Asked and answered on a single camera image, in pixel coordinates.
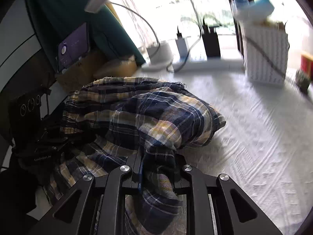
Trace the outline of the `white perforated storage basket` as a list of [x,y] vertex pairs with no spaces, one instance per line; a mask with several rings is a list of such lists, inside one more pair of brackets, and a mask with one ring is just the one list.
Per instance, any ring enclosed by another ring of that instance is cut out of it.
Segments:
[[288,64],[288,34],[274,27],[246,24],[242,26],[242,41],[247,79],[283,85]]

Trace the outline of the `white usb charger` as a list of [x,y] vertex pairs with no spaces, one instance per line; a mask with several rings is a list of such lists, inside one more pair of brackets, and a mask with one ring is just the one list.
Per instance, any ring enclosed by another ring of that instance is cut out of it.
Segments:
[[179,52],[179,56],[181,59],[185,59],[188,56],[188,43],[186,38],[184,38],[179,31],[179,28],[177,28],[177,39],[176,39],[176,45]]

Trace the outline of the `white desk lamp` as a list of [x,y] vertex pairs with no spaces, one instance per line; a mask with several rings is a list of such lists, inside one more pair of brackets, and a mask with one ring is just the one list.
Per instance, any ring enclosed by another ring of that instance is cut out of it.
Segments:
[[139,14],[134,0],[89,0],[84,10],[99,14],[105,7],[125,30],[131,31],[131,36],[138,35],[135,42],[139,44],[139,52],[148,56],[143,65],[144,71],[167,70],[172,66],[173,55],[169,44],[159,40],[152,25]]

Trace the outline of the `red tin can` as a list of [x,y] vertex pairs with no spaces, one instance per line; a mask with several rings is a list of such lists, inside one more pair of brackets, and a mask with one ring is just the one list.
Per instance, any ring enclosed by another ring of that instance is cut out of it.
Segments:
[[301,54],[301,70],[307,74],[310,74],[312,71],[312,55],[302,53]]

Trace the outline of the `white power strip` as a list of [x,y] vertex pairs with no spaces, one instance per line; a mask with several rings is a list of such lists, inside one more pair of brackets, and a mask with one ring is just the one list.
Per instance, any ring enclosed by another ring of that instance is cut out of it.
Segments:
[[187,62],[173,63],[174,71],[211,71],[211,70],[240,70],[243,68],[244,61],[240,59],[223,59],[223,58],[210,58],[208,60],[187,60]]

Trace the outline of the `black power adapter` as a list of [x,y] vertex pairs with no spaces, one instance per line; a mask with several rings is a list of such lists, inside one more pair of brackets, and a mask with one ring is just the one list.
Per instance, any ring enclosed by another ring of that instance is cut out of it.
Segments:
[[221,57],[219,39],[215,31],[215,29],[219,28],[220,26],[221,26],[220,23],[217,25],[208,26],[205,23],[205,20],[203,19],[202,40],[203,40],[207,58],[210,58],[210,57],[220,58]]

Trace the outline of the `tan oval container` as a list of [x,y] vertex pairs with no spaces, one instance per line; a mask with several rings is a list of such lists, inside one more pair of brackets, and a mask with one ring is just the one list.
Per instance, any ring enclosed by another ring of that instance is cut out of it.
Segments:
[[135,56],[124,56],[102,65],[93,73],[93,78],[98,80],[105,77],[130,77],[137,71],[137,69]]

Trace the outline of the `brown cardboard box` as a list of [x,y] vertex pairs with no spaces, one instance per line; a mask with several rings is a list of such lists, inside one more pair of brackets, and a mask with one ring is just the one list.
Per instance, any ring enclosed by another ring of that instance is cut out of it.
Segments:
[[106,61],[106,57],[99,52],[89,53],[58,75],[57,82],[66,93],[80,90],[84,85],[93,82],[93,74]]

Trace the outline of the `navy yellow plaid pants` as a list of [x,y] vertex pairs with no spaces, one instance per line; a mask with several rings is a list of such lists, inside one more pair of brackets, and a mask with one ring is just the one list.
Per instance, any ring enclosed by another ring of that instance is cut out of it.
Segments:
[[104,176],[140,153],[139,193],[126,201],[126,234],[162,234],[181,210],[172,184],[174,155],[208,145],[226,120],[183,84],[154,78],[103,78],[66,100],[60,131],[66,150],[44,185],[54,205],[80,178]]

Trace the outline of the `teal curtain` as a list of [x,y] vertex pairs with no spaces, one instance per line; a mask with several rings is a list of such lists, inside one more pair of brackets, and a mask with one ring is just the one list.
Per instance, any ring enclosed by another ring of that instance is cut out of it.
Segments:
[[90,38],[107,58],[134,55],[138,66],[145,59],[122,25],[108,7],[97,14],[84,8],[89,0],[25,0],[28,15],[40,45],[53,68],[58,69],[58,45],[84,23],[90,29]]

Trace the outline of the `tablet with purple screen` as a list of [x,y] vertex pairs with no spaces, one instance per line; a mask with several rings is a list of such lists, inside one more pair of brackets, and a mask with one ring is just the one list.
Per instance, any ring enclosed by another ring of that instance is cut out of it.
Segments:
[[58,45],[58,61],[61,68],[69,68],[89,50],[89,32],[85,22]]

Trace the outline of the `small green plant ball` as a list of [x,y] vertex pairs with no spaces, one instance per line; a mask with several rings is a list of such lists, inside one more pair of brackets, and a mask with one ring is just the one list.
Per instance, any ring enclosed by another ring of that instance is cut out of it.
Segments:
[[307,92],[310,86],[310,77],[303,70],[296,71],[296,84],[301,92]]

